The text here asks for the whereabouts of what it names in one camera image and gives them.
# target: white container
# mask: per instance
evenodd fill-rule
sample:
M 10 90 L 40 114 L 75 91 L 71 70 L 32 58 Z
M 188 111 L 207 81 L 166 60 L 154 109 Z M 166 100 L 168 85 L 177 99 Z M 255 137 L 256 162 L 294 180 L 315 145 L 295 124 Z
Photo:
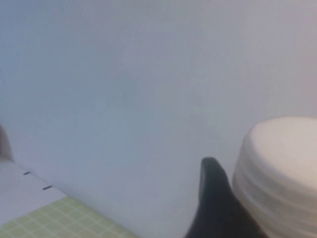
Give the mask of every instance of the white container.
M 317 119 L 279 118 L 245 137 L 233 191 L 272 238 L 317 238 Z

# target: black mark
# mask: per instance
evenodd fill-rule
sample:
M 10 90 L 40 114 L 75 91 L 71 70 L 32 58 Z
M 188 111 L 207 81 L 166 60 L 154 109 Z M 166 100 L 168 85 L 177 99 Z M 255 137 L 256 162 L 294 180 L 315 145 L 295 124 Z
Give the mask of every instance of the black mark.
M 49 189 L 49 188 L 51 188 L 51 187 L 52 187 L 52 186 L 44 187 L 43 190 Z

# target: white wall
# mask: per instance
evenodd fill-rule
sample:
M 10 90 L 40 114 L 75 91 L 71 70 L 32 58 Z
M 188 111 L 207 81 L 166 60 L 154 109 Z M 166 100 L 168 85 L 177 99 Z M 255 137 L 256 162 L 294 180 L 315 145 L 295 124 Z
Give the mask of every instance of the white wall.
M 143 238 L 181 237 L 199 162 L 316 116 L 315 0 L 0 2 L 14 160 Z

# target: black object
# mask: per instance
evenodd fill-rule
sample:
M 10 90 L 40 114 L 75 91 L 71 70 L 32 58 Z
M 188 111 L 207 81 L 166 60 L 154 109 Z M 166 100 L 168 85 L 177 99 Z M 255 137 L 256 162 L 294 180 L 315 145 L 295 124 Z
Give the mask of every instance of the black object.
M 46 190 L 46 189 L 49 189 L 51 188 L 52 186 L 47 186 L 47 187 L 43 187 L 42 190 Z
M 267 238 L 234 196 L 227 174 L 215 158 L 202 160 L 199 200 L 185 238 Z

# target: grid pattern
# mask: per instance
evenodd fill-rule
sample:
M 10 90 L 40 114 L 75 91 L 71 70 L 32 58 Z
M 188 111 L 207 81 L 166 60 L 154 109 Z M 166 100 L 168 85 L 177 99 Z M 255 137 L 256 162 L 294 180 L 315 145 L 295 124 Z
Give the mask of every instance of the grid pattern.
M 71 197 L 0 226 L 0 238 L 137 238 Z

